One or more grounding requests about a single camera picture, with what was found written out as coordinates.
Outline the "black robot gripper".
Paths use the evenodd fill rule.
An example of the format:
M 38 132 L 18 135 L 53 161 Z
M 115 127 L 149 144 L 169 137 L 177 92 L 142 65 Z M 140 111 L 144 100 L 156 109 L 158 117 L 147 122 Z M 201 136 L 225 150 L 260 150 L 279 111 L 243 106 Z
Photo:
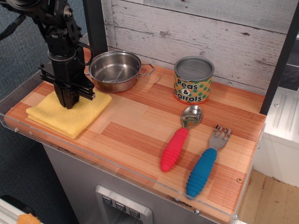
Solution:
M 76 56 L 67 59 L 51 59 L 50 63 L 41 63 L 41 79 L 54 85 L 60 104 L 71 109 L 79 96 L 89 100 L 95 98 L 94 84 L 85 76 L 84 64 Z

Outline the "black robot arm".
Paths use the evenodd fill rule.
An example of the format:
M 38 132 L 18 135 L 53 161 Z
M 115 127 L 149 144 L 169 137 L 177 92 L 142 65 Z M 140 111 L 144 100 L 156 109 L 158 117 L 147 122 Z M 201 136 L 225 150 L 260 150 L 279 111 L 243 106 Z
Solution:
M 85 61 L 80 42 L 81 27 L 75 22 L 73 10 L 65 0 L 2 0 L 0 5 L 19 17 L 0 35 L 12 34 L 26 17 L 33 19 L 48 45 L 50 63 L 40 64 L 41 79 L 54 85 L 60 104 L 71 109 L 81 96 L 93 100 L 94 84 L 84 70 L 91 62 Z

